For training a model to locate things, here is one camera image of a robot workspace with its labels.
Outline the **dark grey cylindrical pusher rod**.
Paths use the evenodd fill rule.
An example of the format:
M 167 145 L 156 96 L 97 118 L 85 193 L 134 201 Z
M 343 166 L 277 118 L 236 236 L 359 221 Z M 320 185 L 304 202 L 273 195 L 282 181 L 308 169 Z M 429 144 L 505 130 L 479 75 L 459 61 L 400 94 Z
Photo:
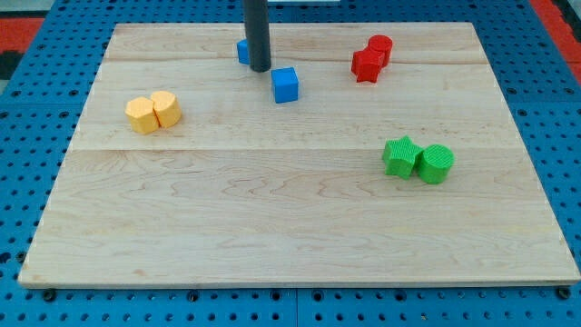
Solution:
M 271 43 L 267 0 L 242 0 L 244 28 L 252 71 L 271 69 Z

